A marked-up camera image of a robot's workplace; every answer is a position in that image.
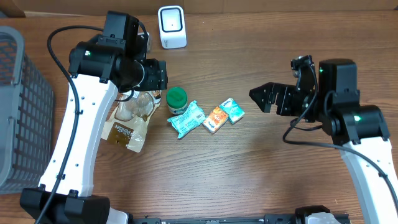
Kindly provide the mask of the green lid white jar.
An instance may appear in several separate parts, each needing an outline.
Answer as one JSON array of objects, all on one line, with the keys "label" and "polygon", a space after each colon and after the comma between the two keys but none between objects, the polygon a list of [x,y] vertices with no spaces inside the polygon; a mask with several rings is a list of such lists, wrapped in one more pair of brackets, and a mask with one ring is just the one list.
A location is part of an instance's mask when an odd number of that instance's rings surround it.
[{"label": "green lid white jar", "polygon": [[172,114],[183,114],[187,109],[187,93],[183,88],[173,87],[167,92],[166,102]]}]

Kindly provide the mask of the teal tissue pack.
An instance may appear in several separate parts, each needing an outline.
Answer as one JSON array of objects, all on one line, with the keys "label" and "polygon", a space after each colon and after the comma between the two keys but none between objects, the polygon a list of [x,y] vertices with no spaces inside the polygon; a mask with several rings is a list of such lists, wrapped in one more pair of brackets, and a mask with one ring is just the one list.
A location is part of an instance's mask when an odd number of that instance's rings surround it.
[{"label": "teal tissue pack", "polygon": [[245,115],[244,110],[233,98],[228,98],[220,104],[220,108],[228,115],[231,124],[237,123]]}]

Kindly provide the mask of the orange tissue pack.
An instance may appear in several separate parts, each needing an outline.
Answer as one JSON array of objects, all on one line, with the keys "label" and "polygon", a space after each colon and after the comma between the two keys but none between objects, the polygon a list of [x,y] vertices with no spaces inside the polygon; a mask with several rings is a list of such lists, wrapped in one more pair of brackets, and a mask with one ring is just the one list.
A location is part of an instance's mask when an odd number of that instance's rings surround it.
[{"label": "orange tissue pack", "polygon": [[224,112],[219,106],[217,106],[204,120],[202,125],[209,130],[210,133],[214,134],[217,130],[222,127],[228,120],[228,114]]}]

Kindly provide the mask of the teal wet wipes pack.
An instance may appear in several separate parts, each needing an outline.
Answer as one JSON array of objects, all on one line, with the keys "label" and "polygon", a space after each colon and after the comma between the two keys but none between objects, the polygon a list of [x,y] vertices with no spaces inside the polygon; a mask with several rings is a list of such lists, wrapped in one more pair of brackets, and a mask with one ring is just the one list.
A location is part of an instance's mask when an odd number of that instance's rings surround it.
[{"label": "teal wet wipes pack", "polygon": [[169,118],[167,121],[178,132],[178,139],[182,139],[190,131],[198,127],[206,119],[204,111],[193,100],[183,114]]}]

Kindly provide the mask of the clear beige snack bag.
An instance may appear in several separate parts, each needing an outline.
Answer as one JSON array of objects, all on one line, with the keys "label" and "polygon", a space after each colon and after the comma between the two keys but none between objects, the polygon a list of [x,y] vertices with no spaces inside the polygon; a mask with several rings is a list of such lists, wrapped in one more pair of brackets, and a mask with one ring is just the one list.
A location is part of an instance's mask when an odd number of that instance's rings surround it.
[{"label": "clear beige snack bag", "polygon": [[160,106],[162,92],[135,91],[121,95],[121,101],[105,121],[101,138],[117,146],[140,152],[151,116]]}]

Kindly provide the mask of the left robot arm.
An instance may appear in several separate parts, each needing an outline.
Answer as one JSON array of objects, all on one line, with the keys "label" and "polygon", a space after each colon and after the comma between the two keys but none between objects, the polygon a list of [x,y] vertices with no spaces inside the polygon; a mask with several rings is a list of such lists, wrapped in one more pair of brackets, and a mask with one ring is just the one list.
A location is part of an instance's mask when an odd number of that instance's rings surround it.
[{"label": "left robot arm", "polygon": [[36,223],[132,223],[133,216],[93,194],[96,155],[106,117],[120,93],[167,88],[166,63],[148,59],[144,24],[107,13],[105,25],[80,42],[62,67],[68,103],[50,162],[38,186],[25,188],[21,207]]}]

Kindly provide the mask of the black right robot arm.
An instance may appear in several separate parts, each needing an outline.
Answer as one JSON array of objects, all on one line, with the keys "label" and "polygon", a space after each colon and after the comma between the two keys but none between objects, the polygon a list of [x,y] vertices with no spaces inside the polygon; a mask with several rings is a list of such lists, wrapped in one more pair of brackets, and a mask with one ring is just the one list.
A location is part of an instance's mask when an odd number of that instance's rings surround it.
[{"label": "black right robot arm", "polygon": [[[280,116],[293,119],[283,142],[337,149],[349,170],[365,223],[397,223],[397,175],[390,132],[376,105],[361,105],[357,66],[347,58],[322,60],[315,68],[311,55],[290,63],[295,85],[268,82],[249,92],[260,110],[276,105]],[[318,122],[332,138],[324,142],[288,140],[300,121]]]}]

